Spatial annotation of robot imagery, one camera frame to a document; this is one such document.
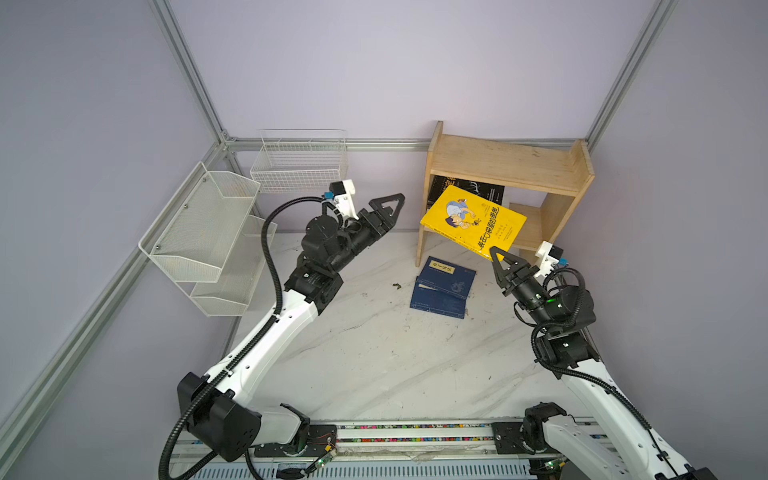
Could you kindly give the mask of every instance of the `wooden shelf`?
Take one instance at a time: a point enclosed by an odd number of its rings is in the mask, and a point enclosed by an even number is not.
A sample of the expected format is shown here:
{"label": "wooden shelf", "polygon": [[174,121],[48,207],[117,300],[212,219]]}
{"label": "wooden shelf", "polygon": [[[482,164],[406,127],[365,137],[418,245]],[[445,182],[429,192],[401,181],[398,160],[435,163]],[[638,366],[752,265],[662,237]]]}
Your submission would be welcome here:
{"label": "wooden shelf", "polygon": [[584,142],[577,143],[573,155],[574,149],[441,135],[429,173],[575,197],[588,176]]}
{"label": "wooden shelf", "polygon": [[[435,175],[547,192],[541,207],[509,206],[528,218],[512,246],[530,256],[542,241],[558,237],[592,183],[594,170],[583,140],[576,140],[569,151],[506,144],[444,135],[439,121],[427,151],[422,215]],[[421,265],[428,232],[419,227],[416,266]]]}
{"label": "wooden shelf", "polygon": [[520,233],[518,233],[512,246],[523,250],[538,250],[538,246],[541,245],[541,242],[544,239],[541,236],[541,208],[529,207],[528,205],[509,204],[509,210],[528,217],[525,223],[523,223],[523,227],[520,229]]}

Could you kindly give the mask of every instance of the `wall-mounted basket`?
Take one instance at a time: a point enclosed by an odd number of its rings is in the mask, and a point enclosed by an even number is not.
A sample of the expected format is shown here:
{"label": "wall-mounted basket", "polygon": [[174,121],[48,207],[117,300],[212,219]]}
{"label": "wall-mounted basket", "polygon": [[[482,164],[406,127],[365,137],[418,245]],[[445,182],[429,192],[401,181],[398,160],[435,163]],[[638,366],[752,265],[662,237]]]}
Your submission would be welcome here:
{"label": "wall-mounted basket", "polygon": [[258,191],[259,183],[249,178],[205,170],[160,238],[144,252],[174,282],[218,281]]}
{"label": "wall-mounted basket", "polygon": [[346,178],[344,130],[262,130],[261,139],[250,176],[264,194],[325,191]]}
{"label": "wall-mounted basket", "polygon": [[[263,226],[263,219],[249,215],[219,281],[195,284],[190,298],[206,315],[240,316],[248,310],[264,268],[264,254],[261,250]],[[277,224],[271,223],[267,231],[267,245],[272,243],[275,230]]]}
{"label": "wall-mounted basket", "polygon": [[[260,185],[232,172],[209,171],[203,164],[190,174],[196,177],[184,202],[172,200],[166,207],[176,211],[162,233],[157,234],[163,214],[141,238],[139,248],[203,313],[240,316],[264,266],[264,220],[250,214]],[[271,223],[268,244],[276,229]]]}

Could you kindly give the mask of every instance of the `black cable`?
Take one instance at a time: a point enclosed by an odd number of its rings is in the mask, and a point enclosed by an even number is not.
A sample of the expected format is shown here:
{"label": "black cable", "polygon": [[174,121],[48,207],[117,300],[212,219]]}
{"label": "black cable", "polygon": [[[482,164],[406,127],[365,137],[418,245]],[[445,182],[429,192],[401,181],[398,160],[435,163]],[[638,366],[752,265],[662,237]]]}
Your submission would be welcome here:
{"label": "black cable", "polygon": [[554,475],[557,472],[555,472],[554,470],[540,470],[538,468],[529,468],[528,473],[531,475]]}
{"label": "black cable", "polygon": [[265,220],[264,226],[261,229],[261,250],[264,252],[264,259],[266,261],[266,267],[270,270],[270,276],[272,277],[272,283],[275,286],[275,310],[274,315],[280,316],[280,311],[283,309],[283,286],[280,284],[280,277],[277,276],[277,269],[275,263],[272,261],[272,255],[270,255],[270,246],[266,243],[266,233],[270,227],[272,220],[277,217],[277,214],[290,207],[291,205],[300,204],[302,202],[317,202],[321,204],[325,199],[322,197],[299,197],[293,200],[287,201],[275,209]]}
{"label": "black cable", "polygon": [[566,286],[570,286],[570,285],[568,285],[567,283],[563,283],[562,285],[555,285],[551,289],[547,290],[547,293],[549,293],[549,295],[551,295],[552,292],[554,292],[555,290],[559,290],[559,289],[565,288]]}
{"label": "black cable", "polygon": [[248,470],[250,471],[250,474],[253,475],[253,477],[256,480],[263,480],[261,478],[261,475],[259,475],[259,472],[256,471],[256,467],[253,466],[253,460],[250,459],[250,449],[251,447],[248,447],[245,451],[245,464],[248,465]]}
{"label": "black cable", "polygon": [[303,468],[284,468],[275,472],[275,478],[280,480],[300,480],[307,476]]}
{"label": "black cable", "polygon": [[339,221],[339,228],[346,227],[346,224],[344,222],[344,216],[341,214],[338,208],[336,208],[336,205],[331,203],[328,200],[323,200],[323,215],[328,214],[328,209],[331,209],[331,211],[336,215],[336,219]]}
{"label": "black cable", "polygon": [[264,227],[261,230],[261,250],[264,253],[264,258],[266,260],[266,264],[270,269],[270,275],[272,276],[272,281],[275,284],[275,297],[276,297],[276,304],[275,304],[275,310],[273,315],[270,317],[269,320],[264,324],[264,326],[261,327],[259,332],[239,351],[227,364],[227,366],[219,372],[218,375],[214,377],[213,380],[211,380],[203,389],[200,391],[200,393],[195,396],[192,401],[190,402],[190,405],[187,407],[187,409],[184,411],[184,413],[181,414],[181,417],[176,421],[176,425],[171,429],[170,435],[168,436],[168,439],[165,441],[165,446],[163,447],[163,451],[160,454],[160,464],[157,467],[157,477],[159,480],[188,480],[189,478],[192,478],[192,476],[200,471],[201,468],[203,468],[208,462],[216,458],[217,453],[216,452],[209,452],[207,455],[205,455],[198,463],[194,464],[189,470],[184,472],[183,474],[179,475],[178,477],[171,477],[170,476],[170,456],[173,454],[174,446],[176,446],[176,441],[179,439],[179,435],[181,435],[181,432],[184,431],[187,427],[187,421],[189,421],[190,417],[194,414],[194,412],[197,410],[197,408],[200,406],[201,403],[205,402],[210,394],[214,391],[216,388],[216,385],[221,383],[221,381],[224,379],[224,377],[227,375],[227,370],[232,371],[232,369],[237,366],[238,363],[245,357],[245,355],[250,352],[254,346],[266,335],[266,332],[274,325],[274,323],[277,321],[277,318],[280,314],[280,311],[283,309],[283,291],[280,288],[280,278],[277,276],[277,270],[275,269],[275,264],[272,261],[272,256],[270,255],[270,246],[266,242],[266,236],[267,231],[269,229],[270,223],[272,223],[272,220],[285,210],[286,208],[290,207],[291,205],[295,205],[301,202],[308,202],[308,201],[314,201],[314,202],[322,202],[323,199],[320,197],[300,197],[295,198],[291,201],[288,201],[282,205],[280,205],[278,208],[275,209],[274,212],[272,212],[264,221]]}
{"label": "black cable", "polygon": [[525,320],[523,320],[523,317],[521,317],[521,316],[520,316],[520,313],[518,312],[518,305],[520,305],[520,302],[515,302],[515,305],[513,305],[513,306],[512,306],[512,309],[515,311],[515,316],[517,316],[517,317],[518,317],[518,320],[520,320],[521,322],[523,322],[525,325],[528,325],[528,326],[536,326],[536,324],[535,324],[535,323],[528,323],[528,322],[526,322]]}
{"label": "black cable", "polygon": [[586,286],[584,284],[584,277],[581,275],[581,273],[570,267],[562,267],[558,268],[556,270],[552,270],[545,278],[542,286],[546,289],[547,284],[554,278],[555,275],[559,273],[572,273],[574,276],[576,276],[576,279],[578,280],[578,294],[576,295],[576,302],[574,304],[573,312],[571,313],[571,317],[568,319],[565,323],[542,323],[540,325],[537,325],[533,332],[531,332],[531,347],[533,349],[533,353],[536,356],[536,361],[539,363],[539,365],[543,366],[550,372],[554,373],[560,373],[561,375],[568,375],[572,376],[578,379],[586,380],[588,382],[592,382],[595,385],[599,385],[602,387],[606,393],[613,395],[616,400],[619,401],[621,405],[623,405],[627,410],[629,410],[629,413],[632,414],[632,416],[642,425],[643,429],[648,431],[648,435],[650,435],[651,441],[654,443],[654,446],[656,447],[656,450],[659,452],[659,456],[664,459],[664,461],[669,465],[669,468],[672,470],[672,472],[675,474],[675,477],[679,476],[677,474],[677,471],[675,471],[674,467],[670,463],[669,459],[666,455],[661,451],[661,447],[656,442],[656,439],[654,438],[654,434],[651,431],[652,427],[650,426],[650,423],[645,419],[642,413],[640,413],[640,410],[635,408],[634,405],[632,405],[632,402],[629,401],[627,397],[625,397],[621,392],[618,391],[616,386],[613,386],[609,384],[608,382],[605,382],[603,379],[599,379],[596,376],[589,375],[588,373],[579,372],[576,370],[570,370],[570,369],[563,369],[559,366],[549,365],[547,362],[545,362],[542,358],[541,352],[538,350],[538,345],[536,345],[536,338],[538,337],[539,332],[541,332],[542,329],[548,329],[549,327],[553,326],[561,326],[562,329],[565,331],[567,328],[575,325],[576,319],[578,317],[578,313],[581,310],[581,302],[584,299],[584,292],[586,291]]}

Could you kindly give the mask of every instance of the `marble surface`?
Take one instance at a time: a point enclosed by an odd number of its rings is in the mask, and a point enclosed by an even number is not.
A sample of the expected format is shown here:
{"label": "marble surface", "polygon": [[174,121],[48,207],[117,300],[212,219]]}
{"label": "marble surface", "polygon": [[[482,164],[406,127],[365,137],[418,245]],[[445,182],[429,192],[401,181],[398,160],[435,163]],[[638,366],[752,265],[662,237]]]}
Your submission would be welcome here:
{"label": "marble surface", "polygon": [[[539,402],[589,415],[533,362],[531,329],[515,318],[513,300],[502,295],[485,258],[428,235],[424,259],[472,268],[477,277],[464,319],[409,308],[421,270],[414,266],[417,237],[389,233],[344,269],[336,298],[267,373],[258,403],[287,402],[313,420],[487,419],[522,416]],[[275,237],[271,250],[282,282],[296,265],[301,238]],[[273,302],[265,267],[236,342]]]}

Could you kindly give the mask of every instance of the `wooden shelf board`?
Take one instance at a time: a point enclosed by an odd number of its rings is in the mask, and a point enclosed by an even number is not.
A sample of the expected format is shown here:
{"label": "wooden shelf board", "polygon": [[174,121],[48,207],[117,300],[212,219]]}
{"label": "wooden shelf board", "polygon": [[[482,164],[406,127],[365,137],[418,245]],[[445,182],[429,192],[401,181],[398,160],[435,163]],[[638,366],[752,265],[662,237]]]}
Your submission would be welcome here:
{"label": "wooden shelf board", "polygon": [[575,197],[584,181],[567,151],[442,135],[431,174]]}
{"label": "wooden shelf board", "polygon": [[[509,210],[525,215],[528,219],[523,223],[515,241],[512,243],[514,248],[523,250],[538,250],[541,245],[541,208],[529,207],[528,205],[509,204]],[[437,233],[433,229],[420,225],[425,232]]]}

